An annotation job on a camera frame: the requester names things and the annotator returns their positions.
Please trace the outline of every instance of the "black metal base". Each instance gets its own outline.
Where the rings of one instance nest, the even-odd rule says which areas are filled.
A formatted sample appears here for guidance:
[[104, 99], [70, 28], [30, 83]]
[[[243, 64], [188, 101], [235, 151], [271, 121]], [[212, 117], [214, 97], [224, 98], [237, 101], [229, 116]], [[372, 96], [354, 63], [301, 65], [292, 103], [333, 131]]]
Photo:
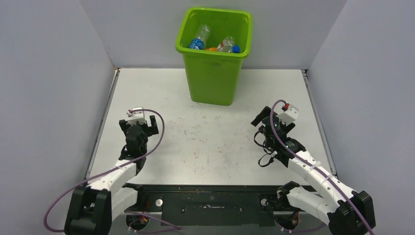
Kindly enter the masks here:
[[[145, 202], [129, 210], [162, 211], [162, 219], [179, 226], [232, 226], [258, 224], [275, 226], [275, 221], [261, 205], [263, 198], [277, 198], [280, 186], [189, 186], [142, 185]], [[156, 200], [163, 201], [162, 206]], [[279, 209], [292, 212], [294, 208]]]

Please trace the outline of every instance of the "metal frame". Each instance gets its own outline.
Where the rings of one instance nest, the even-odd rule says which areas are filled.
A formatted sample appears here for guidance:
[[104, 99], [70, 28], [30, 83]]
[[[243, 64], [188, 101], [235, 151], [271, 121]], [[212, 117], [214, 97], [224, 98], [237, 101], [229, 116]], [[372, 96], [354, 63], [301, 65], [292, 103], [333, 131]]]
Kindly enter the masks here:
[[115, 70], [115, 74], [114, 74], [114, 78], [113, 78], [113, 83], [111, 85], [110, 93], [108, 94], [107, 104], [105, 105], [105, 111], [104, 111], [104, 114], [102, 116], [101, 123], [99, 125], [99, 130], [98, 130], [98, 134], [96, 136], [95, 146], [93, 147], [91, 160], [90, 160], [90, 164], [88, 166], [88, 171], [87, 171], [87, 174], [85, 176], [85, 179], [88, 179], [91, 175], [93, 162], [94, 162], [95, 157], [96, 157], [96, 151], [98, 150], [99, 141], [101, 140], [102, 131], [104, 130], [105, 121], [107, 120], [108, 111], [110, 110], [111, 101], [113, 100], [115, 87], [116, 87], [116, 84], [118, 82], [119, 72], [120, 72], [120, 68], [117, 68]]
[[336, 171], [336, 168], [334, 166], [334, 162], [333, 162], [333, 158], [331, 156], [330, 148], [328, 146], [327, 138], [326, 138], [325, 133], [324, 133], [322, 121], [320, 120], [320, 116], [319, 116], [319, 113], [317, 112], [316, 104], [314, 103], [313, 96], [312, 96], [310, 88], [308, 86], [307, 70], [301, 70], [301, 72], [302, 72], [302, 77], [304, 78], [305, 87], [307, 88], [307, 91], [308, 91], [308, 96], [310, 97], [311, 107], [313, 108], [313, 111], [314, 111], [314, 116], [315, 116], [316, 121], [317, 121], [317, 126], [319, 127], [320, 136], [321, 136], [322, 141], [323, 141], [323, 146], [324, 146], [325, 153], [327, 155], [328, 164], [330, 166], [331, 174], [337, 176], [337, 171]]

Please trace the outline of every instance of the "robotic arm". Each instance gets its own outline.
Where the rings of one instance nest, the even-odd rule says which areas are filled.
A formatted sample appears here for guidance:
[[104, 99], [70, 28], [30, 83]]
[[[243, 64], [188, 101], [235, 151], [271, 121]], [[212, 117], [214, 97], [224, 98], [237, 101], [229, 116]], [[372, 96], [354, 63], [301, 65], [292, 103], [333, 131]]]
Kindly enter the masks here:
[[366, 234], [368, 230], [362, 220], [357, 216], [356, 211], [346, 202], [344, 197], [334, 189], [328, 179], [330, 178], [331, 181], [344, 192], [348, 199], [353, 202], [371, 228], [376, 224], [372, 198], [365, 191], [357, 193], [352, 188], [334, 178], [330, 172], [321, 166], [319, 161], [316, 161], [310, 155], [301, 143], [287, 137], [288, 132], [295, 127], [293, 122], [297, 119], [299, 112], [298, 109], [291, 104], [286, 104], [282, 110], [283, 113], [281, 114], [274, 112], [273, 125], [277, 135], [285, 144], [286, 148], [290, 149], [310, 164], [305, 164], [300, 159], [295, 158], [292, 153], [277, 141], [271, 129], [271, 108], [265, 107], [251, 124], [253, 126], [258, 126], [258, 124], [262, 122], [262, 125], [255, 135], [259, 133], [264, 135], [265, 141], [261, 147], [272, 153], [270, 154], [271, 158], [267, 165], [272, 163], [274, 159], [280, 161], [284, 166], [307, 181], [321, 197], [310, 193], [303, 187], [300, 187], [299, 184], [291, 181], [278, 189], [277, 202], [283, 207], [291, 206], [308, 212], [327, 224], [334, 235]]
[[143, 203], [140, 187], [129, 188], [126, 182], [141, 171], [146, 159], [119, 167], [146, 154], [148, 138], [159, 133], [156, 118], [150, 116], [151, 126], [148, 126], [144, 111], [141, 110], [142, 108], [128, 110], [128, 118], [119, 121], [126, 140], [114, 166], [119, 169], [73, 191], [65, 222], [65, 234], [106, 235], [117, 216], [130, 206]]

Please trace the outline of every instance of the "bottle label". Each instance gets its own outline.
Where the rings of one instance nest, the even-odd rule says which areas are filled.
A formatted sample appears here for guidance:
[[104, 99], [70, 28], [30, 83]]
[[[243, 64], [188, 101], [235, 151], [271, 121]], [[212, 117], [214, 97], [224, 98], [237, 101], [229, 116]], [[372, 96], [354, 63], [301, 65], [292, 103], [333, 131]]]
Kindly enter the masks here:
[[192, 40], [192, 42], [189, 45], [190, 49], [196, 49], [196, 50], [203, 50], [203, 47], [205, 45], [203, 44], [202, 40], [195, 38]]

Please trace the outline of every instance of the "screw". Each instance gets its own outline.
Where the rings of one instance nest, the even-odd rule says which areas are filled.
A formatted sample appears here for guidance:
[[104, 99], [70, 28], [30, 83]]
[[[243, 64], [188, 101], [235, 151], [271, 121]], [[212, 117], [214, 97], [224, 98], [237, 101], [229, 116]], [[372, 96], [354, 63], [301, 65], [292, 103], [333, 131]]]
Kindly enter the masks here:
[[266, 198], [263, 198], [263, 199], [261, 200], [261, 205], [266, 207], [266, 206], [267, 206], [267, 201], [268, 201], [268, 200], [267, 200]]
[[163, 200], [161, 200], [161, 199], [157, 199], [156, 200], [156, 206], [157, 207], [161, 207], [163, 205]]

